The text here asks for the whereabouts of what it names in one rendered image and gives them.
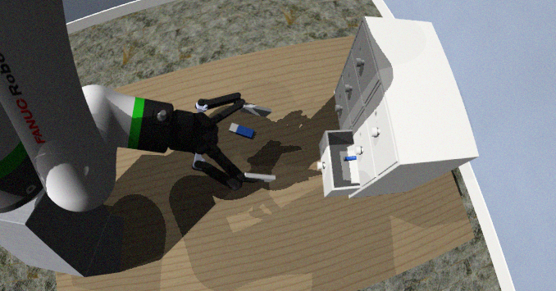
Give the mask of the blue and white eraser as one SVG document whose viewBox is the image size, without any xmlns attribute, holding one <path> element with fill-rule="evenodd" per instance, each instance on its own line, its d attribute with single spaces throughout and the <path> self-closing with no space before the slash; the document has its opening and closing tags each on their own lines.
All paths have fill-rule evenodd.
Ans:
<svg viewBox="0 0 556 291">
<path fill-rule="evenodd" d="M 252 139 L 254 134 L 254 130 L 234 123 L 231 124 L 229 131 L 249 139 Z"/>
</svg>

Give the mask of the white chest of drawers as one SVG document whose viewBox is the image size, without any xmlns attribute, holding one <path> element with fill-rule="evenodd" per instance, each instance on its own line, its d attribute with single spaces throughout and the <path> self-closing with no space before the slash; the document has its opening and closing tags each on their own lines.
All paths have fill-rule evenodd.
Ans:
<svg viewBox="0 0 556 291">
<path fill-rule="evenodd" d="M 479 157 L 465 106 L 431 22 L 363 16 L 398 162 L 349 198 L 407 192 Z M 340 75 L 343 77 L 344 68 Z M 335 93 L 334 91 L 334 93 Z"/>
</svg>

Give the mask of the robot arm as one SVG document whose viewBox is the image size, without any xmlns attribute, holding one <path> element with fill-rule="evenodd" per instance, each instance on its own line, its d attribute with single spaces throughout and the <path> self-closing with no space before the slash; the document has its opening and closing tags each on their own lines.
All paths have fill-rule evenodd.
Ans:
<svg viewBox="0 0 556 291">
<path fill-rule="evenodd" d="M 43 188 L 69 211 L 99 207 L 116 183 L 117 146 L 165 153 L 173 112 L 81 87 L 62 0 L 0 0 L 0 213 Z"/>
</svg>

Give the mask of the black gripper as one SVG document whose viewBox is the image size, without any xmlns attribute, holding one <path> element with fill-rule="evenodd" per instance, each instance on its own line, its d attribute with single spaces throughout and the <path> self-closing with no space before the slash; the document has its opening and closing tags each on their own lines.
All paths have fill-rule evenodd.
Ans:
<svg viewBox="0 0 556 291">
<path fill-rule="evenodd" d="M 204 172 L 234 191 L 241 189 L 243 182 L 271 182 L 276 179 L 275 175 L 243 174 L 217 146 L 218 127 L 216 124 L 224 120 L 227 116 L 238 110 L 240 112 L 265 117 L 271 113 L 270 108 L 246 103 L 245 100 L 240 97 L 240 93 L 232 93 L 218 98 L 199 99 L 195 105 L 197 113 L 178 109 L 174 110 L 175 129 L 171 145 L 168 147 L 170 150 L 193 153 L 195 155 L 194 164 L 192 165 L 193 170 Z M 204 113 L 206 110 L 230 103 L 234 104 L 211 118 Z M 213 159 L 228 175 L 210 163 L 207 163 L 201 156 L 204 153 Z"/>
</svg>

